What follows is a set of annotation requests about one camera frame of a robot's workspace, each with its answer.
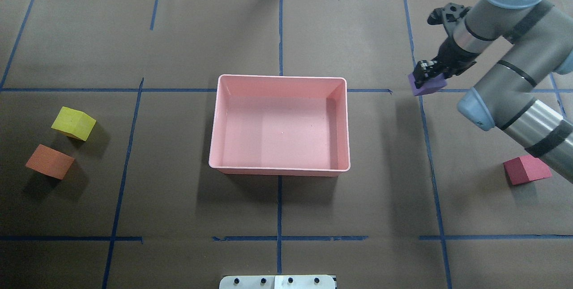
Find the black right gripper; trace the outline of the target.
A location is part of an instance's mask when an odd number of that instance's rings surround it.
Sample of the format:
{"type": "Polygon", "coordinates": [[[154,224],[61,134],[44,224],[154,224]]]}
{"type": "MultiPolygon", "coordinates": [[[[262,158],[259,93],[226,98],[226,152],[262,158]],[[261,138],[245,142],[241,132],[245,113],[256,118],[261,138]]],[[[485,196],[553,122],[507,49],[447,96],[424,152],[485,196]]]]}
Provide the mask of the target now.
{"type": "Polygon", "coordinates": [[[475,64],[477,53],[467,52],[457,45],[453,38],[447,38],[441,45],[436,57],[432,60],[417,62],[413,70],[414,82],[421,88],[430,78],[444,75],[444,78],[459,76],[475,64]]]}

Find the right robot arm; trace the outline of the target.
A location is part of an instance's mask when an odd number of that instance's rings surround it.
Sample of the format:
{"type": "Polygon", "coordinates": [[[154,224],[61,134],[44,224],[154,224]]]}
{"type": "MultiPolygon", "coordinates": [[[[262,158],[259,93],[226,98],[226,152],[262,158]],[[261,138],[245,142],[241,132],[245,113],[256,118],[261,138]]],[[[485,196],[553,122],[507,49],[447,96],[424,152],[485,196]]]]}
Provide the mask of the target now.
{"type": "Polygon", "coordinates": [[[413,94],[436,93],[447,79],[475,64],[505,38],[512,48],[458,102],[457,110],[483,131],[499,128],[524,150],[572,181],[572,122],[532,95],[551,73],[572,71],[572,18],[548,0],[479,0],[448,3],[427,19],[447,34],[432,60],[408,75],[413,94]]]}

